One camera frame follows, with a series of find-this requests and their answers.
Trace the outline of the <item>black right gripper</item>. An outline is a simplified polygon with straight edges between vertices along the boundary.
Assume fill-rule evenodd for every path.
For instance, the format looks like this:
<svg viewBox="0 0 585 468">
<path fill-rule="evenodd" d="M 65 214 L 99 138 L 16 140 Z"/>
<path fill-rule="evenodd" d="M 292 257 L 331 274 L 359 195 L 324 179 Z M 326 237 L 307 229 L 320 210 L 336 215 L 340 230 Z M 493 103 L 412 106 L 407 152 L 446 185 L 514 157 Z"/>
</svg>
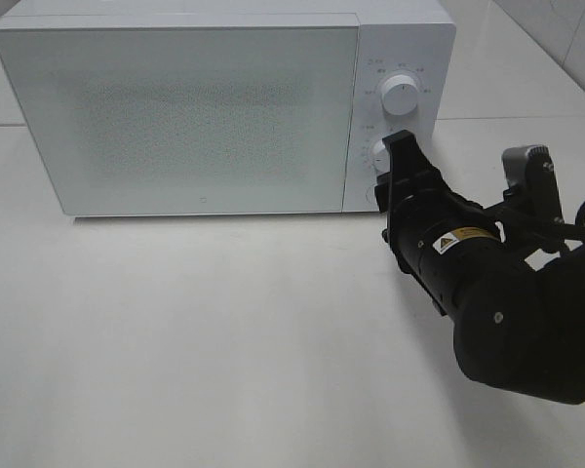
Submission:
<svg viewBox="0 0 585 468">
<path fill-rule="evenodd" d="M 376 179 L 374 195 L 386 215 L 382 233 L 394 254 L 411 254 L 432 247 L 441 238 L 452 242 L 497 238 L 497 227 L 484 208 L 452 191 L 423 154 L 408 130 L 382 140 L 390 157 L 390 172 Z"/>
</svg>

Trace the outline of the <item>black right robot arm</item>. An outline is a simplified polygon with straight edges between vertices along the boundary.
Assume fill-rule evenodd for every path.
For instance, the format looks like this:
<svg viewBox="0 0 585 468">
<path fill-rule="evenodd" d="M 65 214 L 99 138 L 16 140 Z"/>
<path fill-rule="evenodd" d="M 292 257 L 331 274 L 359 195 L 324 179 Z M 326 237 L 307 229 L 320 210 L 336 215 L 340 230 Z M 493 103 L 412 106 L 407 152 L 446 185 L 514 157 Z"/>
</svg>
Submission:
<svg viewBox="0 0 585 468">
<path fill-rule="evenodd" d="M 507 189 L 483 207 L 451 190 L 408 131 L 383 141 L 374 194 L 401 270 L 451 319 L 461 371 L 484 385 L 585 403 L 585 202 L 565 222 L 544 145 L 502 154 Z"/>
</svg>

